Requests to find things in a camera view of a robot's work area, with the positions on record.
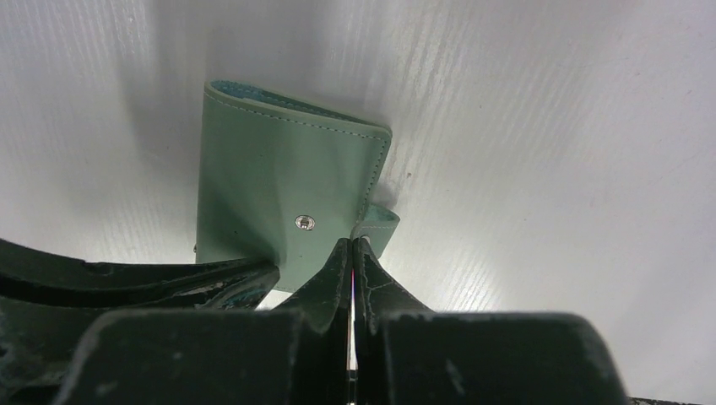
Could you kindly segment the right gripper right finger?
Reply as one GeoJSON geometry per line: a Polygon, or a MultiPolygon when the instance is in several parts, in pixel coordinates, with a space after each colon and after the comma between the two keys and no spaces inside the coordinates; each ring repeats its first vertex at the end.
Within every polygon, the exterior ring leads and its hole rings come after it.
{"type": "Polygon", "coordinates": [[[360,404],[626,404],[610,351],[581,316],[437,312],[352,243],[360,404]]]}

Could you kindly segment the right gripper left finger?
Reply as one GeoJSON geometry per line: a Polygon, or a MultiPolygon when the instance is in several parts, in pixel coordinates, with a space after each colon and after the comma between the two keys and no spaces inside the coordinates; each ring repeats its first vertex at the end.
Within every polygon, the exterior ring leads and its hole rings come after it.
{"type": "Polygon", "coordinates": [[[57,404],[346,404],[351,243],[272,310],[119,310],[82,336],[57,404]]]}

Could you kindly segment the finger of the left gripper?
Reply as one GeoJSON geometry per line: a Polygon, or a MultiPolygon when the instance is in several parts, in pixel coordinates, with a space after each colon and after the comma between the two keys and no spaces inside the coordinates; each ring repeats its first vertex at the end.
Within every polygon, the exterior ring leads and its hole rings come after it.
{"type": "Polygon", "coordinates": [[[87,262],[1,242],[1,296],[65,308],[254,308],[278,283],[265,259],[203,264],[87,262]]]}
{"type": "Polygon", "coordinates": [[[90,325],[107,312],[134,309],[232,310],[244,307],[65,308],[1,296],[1,400],[29,387],[58,386],[90,325]]]}

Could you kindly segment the green leather card holder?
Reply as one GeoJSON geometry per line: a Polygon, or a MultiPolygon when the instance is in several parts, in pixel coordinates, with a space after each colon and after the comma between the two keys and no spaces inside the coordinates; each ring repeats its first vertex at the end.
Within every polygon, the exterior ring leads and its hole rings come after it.
{"type": "Polygon", "coordinates": [[[298,290],[338,239],[381,254],[399,216],[372,195],[389,127],[266,89],[212,80],[203,90],[195,258],[263,257],[277,289],[298,290]]]}

